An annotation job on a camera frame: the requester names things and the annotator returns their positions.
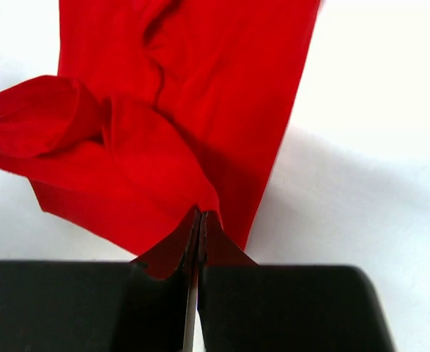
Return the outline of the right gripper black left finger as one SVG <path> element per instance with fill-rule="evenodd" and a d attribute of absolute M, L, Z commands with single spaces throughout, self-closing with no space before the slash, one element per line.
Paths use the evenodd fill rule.
<path fill-rule="evenodd" d="M 190 351 L 199 225 L 131 262 L 0 260 L 0 351 Z"/>

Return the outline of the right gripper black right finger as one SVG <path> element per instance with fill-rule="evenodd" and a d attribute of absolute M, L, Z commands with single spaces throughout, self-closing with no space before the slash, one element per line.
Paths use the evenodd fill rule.
<path fill-rule="evenodd" d="M 393 351 L 377 293 L 349 265 L 260 265 L 206 212 L 198 311 L 207 351 Z"/>

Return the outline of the red t-shirt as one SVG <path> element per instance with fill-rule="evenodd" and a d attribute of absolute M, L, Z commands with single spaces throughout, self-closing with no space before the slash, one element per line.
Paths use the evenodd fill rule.
<path fill-rule="evenodd" d="M 134 254 L 193 207 L 246 245 L 318 1 L 61 1 L 58 72 L 0 92 L 0 169 Z"/>

